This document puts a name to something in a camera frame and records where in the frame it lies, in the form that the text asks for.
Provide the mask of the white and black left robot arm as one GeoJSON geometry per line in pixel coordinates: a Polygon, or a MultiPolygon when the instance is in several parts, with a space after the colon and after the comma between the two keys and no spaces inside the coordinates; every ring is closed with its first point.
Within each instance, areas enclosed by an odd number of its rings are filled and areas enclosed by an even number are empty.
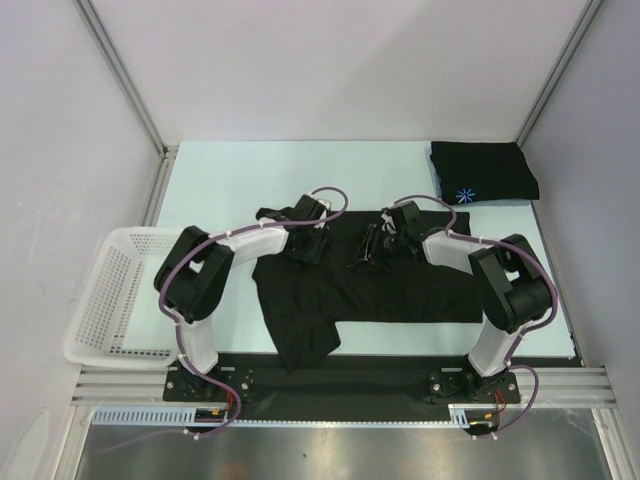
{"type": "Polygon", "coordinates": [[[264,256],[285,254],[317,264],[335,218],[331,203],[314,194],[281,210],[262,208],[255,223],[220,234],[185,228],[157,271],[159,309],[175,324],[178,360],[189,370],[186,387],[197,398],[214,397],[221,376],[219,354],[206,326],[220,304],[231,271],[264,256]]]}

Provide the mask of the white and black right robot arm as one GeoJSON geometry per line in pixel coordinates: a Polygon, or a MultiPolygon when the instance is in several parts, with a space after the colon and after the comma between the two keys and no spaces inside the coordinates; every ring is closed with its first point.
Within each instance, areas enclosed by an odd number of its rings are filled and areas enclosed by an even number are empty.
{"type": "Polygon", "coordinates": [[[356,250],[351,269],[382,272],[394,257],[455,269],[473,277],[479,290],[484,325],[467,355],[461,376],[463,393],[484,401],[497,389],[496,376],[506,372],[523,338],[551,323],[558,310],[558,292],[528,240],[514,234],[502,240],[454,231],[450,220],[430,227],[415,201],[407,196],[382,209],[356,250]]]}

